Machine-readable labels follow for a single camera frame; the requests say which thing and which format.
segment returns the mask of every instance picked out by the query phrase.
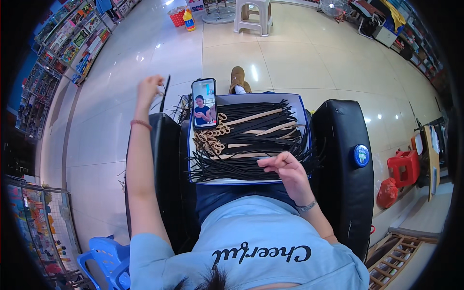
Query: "white sock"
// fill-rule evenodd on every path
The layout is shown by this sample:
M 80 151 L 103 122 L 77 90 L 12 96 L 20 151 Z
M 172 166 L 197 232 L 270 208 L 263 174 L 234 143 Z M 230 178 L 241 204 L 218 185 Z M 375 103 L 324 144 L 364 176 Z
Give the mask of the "white sock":
M 234 87 L 236 94 L 246 94 L 245 89 L 239 85 Z

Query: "blue bottle cap sticker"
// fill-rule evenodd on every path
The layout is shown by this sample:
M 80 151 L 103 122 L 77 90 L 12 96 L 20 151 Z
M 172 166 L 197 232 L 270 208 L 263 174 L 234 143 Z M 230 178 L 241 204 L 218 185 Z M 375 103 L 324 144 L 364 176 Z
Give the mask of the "blue bottle cap sticker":
M 369 149 L 366 146 L 362 144 L 356 145 L 353 155 L 354 161 L 358 167 L 365 167 L 369 163 Z

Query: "red bucket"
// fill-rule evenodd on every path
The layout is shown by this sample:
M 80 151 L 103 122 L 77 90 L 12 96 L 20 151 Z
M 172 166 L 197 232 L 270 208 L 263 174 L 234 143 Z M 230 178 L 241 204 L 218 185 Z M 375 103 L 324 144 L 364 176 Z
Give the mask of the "red bucket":
M 168 12 L 169 17 L 173 21 L 175 27 L 185 25 L 184 22 L 184 7 L 180 6 Z

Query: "phone case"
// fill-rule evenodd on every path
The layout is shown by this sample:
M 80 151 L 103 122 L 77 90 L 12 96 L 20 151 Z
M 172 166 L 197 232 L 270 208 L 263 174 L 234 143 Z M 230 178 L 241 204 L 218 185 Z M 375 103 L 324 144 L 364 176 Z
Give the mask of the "phone case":
M 202 81 L 206 81 L 206 80 L 213 80 L 214 81 L 214 104 L 216 104 L 216 80 L 212 77 L 209 77 L 209 78 L 204 78 L 204 79 L 198 79 L 194 82 L 192 82 L 192 95 L 193 95 L 193 104 L 192 104 L 192 124 L 193 124 L 193 129 L 194 130 L 206 130 L 206 129 L 212 129 L 212 128 L 215 128 L 217 125 L 218 125 L 218 122 L 216 121 L 216 123 L 211 123 L 210 126 L 205 126 L 205 127 L 197 127 L 195 126 L 195 95 L 193 94 L 193 85 L 195 83 L 198 83 L 198 82 L 202 82 Z M 216 120 L 218 119 L 218 111 L 216 110 Z

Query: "white cabinet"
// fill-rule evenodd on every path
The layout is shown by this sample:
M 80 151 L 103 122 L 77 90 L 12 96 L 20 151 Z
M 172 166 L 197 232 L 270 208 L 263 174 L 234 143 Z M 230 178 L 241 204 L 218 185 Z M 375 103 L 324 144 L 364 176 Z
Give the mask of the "white cabinet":
M 393 42 L 395 42 L 396 38 L 398 37 L 383 26 L 377 27 L 372 36 L 374 36 L 376 40 L 385 44 L 387 47 L 391 47 Z

